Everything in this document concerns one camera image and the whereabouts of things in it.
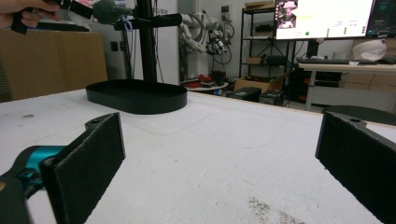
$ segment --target computer monitor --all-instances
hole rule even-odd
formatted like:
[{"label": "computer monitor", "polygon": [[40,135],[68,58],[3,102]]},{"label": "computer monitor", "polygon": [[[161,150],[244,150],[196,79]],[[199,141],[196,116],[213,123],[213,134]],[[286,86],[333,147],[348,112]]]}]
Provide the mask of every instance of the computer monitor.
[{"label": "computer monitor", "polygon": [[367,37],[396,36],[396,0],[375,0]]},{"label": "computer monitor", "polygon": [[374,0],[275,0],[274,38],[312,40],[366,36]]}]

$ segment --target white wall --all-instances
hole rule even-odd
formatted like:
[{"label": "white wall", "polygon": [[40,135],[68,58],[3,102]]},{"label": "white wall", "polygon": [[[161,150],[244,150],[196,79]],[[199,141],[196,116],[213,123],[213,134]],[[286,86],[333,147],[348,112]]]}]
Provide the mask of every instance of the white wall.
[{"label": "white wall", "polygon": [[[134,0],[126,0],[127,7],[134,8]],[[158,0],[158,8],[166,9],[168,14],[177,13],[177,0]],[[112,26],[94,24],[92,26],[93,32],[100,32],[103,35],[105,55],[106,55],[106,67],[107,73],[110,79],[113,78],[125,78],[123,54],[121,51],[111,51],[110,41],[121,41],[121,32],[115,31]],[[142,72],[142,61],[139,44],[139,34],[137,32],[136,48],[132,50],[132,60],[134,63],[134,77],[137,79],[143,78]],[[130,46],[134,46],[131,43],[131,33],[129,33]],[[177,57],[177,27],[165,27],[158,29],[158,53],[159,61],[157,62],[157,79],[159,82],[169,83],[178,85],[178,57]]]},{"label": "white wall", "polygon": [[[245,7],[246,2],[260,2],[257,0],[200,0],[201,1],[201,9],[204,9],[207,12],[209,17],[215,17],[220,20],[220,10],[223,5],[232,5],[233,6],[233,22],[232,25],[235,29],[235,35],[232,39],[231,51],[233,54],[232,61],[229,64],[225,65],[225,70],[227,72],[228,77],[238,77],[239,76],[239,49],[240,49],[240,38],[241,38],[241,21],[242,21],[242,8]],[[272,16],[263,16],[261,15],[261,19],[264,21],[271,21]],[[352,46],[352,40],[333,40],[333,41],[325,41],[322,43],[318,50],[319,56],[329,56],[332,57],[334,52],[345,51],[347,53],[347,57],[349,57],[349,53]],[[301,46],[302,42],[297,42],[296,51]],[[306,53],[307,42],[304,43],[300,53],[297,56],[301,56]],[[243,53],[247,55],[248,49],[244,48]]]}]

